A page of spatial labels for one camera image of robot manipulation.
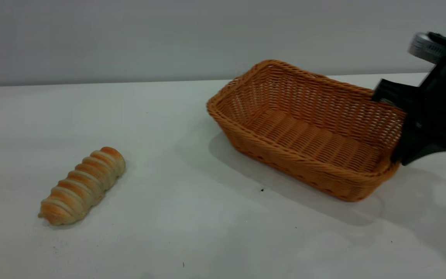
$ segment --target baked pastry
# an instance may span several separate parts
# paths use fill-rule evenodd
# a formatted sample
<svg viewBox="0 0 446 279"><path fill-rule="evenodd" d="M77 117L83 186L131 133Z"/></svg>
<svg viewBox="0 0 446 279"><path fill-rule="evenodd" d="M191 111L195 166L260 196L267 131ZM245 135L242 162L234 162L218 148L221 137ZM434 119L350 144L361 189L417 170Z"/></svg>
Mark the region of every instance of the baked pastry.
<svg viewBox="0 0 446 279"><path fill-rule="evenodd" d="M51 225L72 224L82 219L125 171L125 160L114 148L96 150L68 173L42 200L39 218Z"/></svg>

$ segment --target basket rim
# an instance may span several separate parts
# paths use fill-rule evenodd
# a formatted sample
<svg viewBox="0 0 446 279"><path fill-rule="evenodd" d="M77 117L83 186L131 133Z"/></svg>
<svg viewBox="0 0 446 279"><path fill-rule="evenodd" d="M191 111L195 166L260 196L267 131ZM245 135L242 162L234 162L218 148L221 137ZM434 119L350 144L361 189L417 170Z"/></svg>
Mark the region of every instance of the basket rim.
<svg viewBox="0 0 446 279"><path fill-rule="evenodd" d="M348 179L354 180L354 181L362 181L363 183L380 183L380 182L384 182L386 180L386 179L381 179L382 177L385 177L386 175L395 173L395 171L398 169L398 166L400 164L399 162L395 162L395 163L390 162L390 164L385 169L379 170L379 171L356 172L353 170L335 166L333 164L324 163L324 162L315 160L311 157L305 157L303 154L300 154L294 150L291 150L290 148L283 147L282 145L278 145L278 144L274 143L273 141L270 141L268 138L256 134L251 129L248 129L248 128L242 126L241 124L239 124L238 122L231 120L230 118L225 116L223 113L221 113L221 111L218 110L218 108L216 108L216 103L219 100L221 100L222 97L234 92L235 90L238 90L241 86L246 84L246 82L249 81L251 79L251 77L253 77L255 74L258 74L264 67L269 67L269 66L280 67L286 71L292 71L292 72L294 72L294 74L297 74L303 78L320 78L324 81L329 81L329 82L334 81L341 87L348 86L348 88L352 89L352 84L343 83L341 81L336 81L334 79L328 78L327 76L324 76L321 74L314 74L314 73L305 71L305 70L300 69L296 66L288 64L287 62L282 62L280 60L264 60L264 61L256 64L252 69L250 69L248 72L246 72L246 74L239 76L239 77L235 78L234 80L232 80L230 83L225 85L225 87L223 87L215 96L213 96L211 99L209 99L209 101L207 102L207 109L208 109L209 114L211 116L213 116L213 118L216 118L218 123L224 124L225 128L227 128L227 129L230 128L230 129L233 129L235 132L249 134L249 135L255 137L256 139L258 139L259 141L261 141L262 143L265 143L266 145L271 145L273 148L278 148L280 150L285 151L286 153L290 153L290 154L295 155L298 158L300 158L299 160L292 159L292 161L299 162L299 163L308 163L309 165L314 165L315 167L320 168L320 169L327 169L325 171L332 173L334 175L345 177L345 178L348 178ZM229 87L229 85L232 82L236 82L236 83L234 85L232 85L231 87ZM368 96L372 95L373 90L371 90L371 89L356 86L356 85L354 85L354 87L358 90L359 93L367 94Z"/></svg>

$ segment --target wicker basket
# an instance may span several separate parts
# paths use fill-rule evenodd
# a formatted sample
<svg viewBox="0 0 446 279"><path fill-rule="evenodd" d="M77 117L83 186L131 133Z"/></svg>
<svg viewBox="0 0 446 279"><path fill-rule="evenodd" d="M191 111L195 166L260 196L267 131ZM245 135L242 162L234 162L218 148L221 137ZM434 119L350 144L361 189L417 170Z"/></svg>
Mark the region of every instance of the wicker basket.
<svg viewBox="0 0 446 279"><path fill-rule="evenodd" d="M398 169L389 158L405 114L373 90L266 60L208 102L240 152L344 201L360 201Z"/></svg>

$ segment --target woven basket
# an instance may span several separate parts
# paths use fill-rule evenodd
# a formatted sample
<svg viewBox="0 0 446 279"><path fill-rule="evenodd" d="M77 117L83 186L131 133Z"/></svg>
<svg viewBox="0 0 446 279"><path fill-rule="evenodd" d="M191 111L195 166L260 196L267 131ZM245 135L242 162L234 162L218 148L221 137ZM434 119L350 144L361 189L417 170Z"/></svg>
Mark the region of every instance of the woven basket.
<svg viewBox="0 0 446 279"><path fill-rule="evenodd" d="M240 152L344 201L391 178L405 113L373 90L266 60L208 102Z"/></svg>

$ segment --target white wall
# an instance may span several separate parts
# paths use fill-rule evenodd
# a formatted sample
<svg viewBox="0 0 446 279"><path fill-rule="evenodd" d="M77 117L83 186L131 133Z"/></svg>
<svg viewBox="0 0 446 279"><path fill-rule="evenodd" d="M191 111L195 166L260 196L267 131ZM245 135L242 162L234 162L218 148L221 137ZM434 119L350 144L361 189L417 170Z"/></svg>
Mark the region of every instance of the white wall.
<svg viewBox="0 0 446 279"><path fill-rule="evenodd" d="M321 74L427 71L445 0L0 0L0 85L231 78L264 59Z"/></svg>

